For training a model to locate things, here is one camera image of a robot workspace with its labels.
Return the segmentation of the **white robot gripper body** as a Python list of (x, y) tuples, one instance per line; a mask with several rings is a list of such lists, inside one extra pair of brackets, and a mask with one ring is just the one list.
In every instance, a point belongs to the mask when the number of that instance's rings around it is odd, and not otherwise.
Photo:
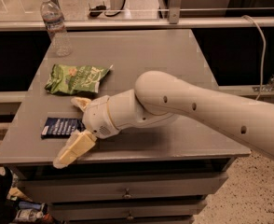
[(91, 101), (83, 114), (83, 124), (86, 129), (98, 138), (106, 139), (119, 134), (108, 112), (109, 96), (97, 98)]

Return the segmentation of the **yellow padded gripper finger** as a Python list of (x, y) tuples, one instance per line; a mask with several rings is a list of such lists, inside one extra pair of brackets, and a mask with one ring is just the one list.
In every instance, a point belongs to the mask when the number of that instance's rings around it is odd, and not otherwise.
[(71, 99), (71, 103), (84, 112), (87, 106), (91, 103), (91, 100), (89, 98), (74, 97)]
[(75, 130), (54, 159), (53, 166), (57, 169), (67, 167), (91, 150), (95, 146), (96, 140), (97, 137), (87, 130), (84, 132)]

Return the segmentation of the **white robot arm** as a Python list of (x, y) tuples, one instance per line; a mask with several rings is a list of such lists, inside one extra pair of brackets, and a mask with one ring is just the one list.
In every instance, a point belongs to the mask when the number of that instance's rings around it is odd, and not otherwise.
[(274, 160), (274, 104), (203, 89), (160, 71), (141, 74), (132, 90), (90, 100), (74, 98), (86, 130), (74, 131), (53, 161), (64, 168), (105, 139), (128, 128), (157, 127), (179, 115)]

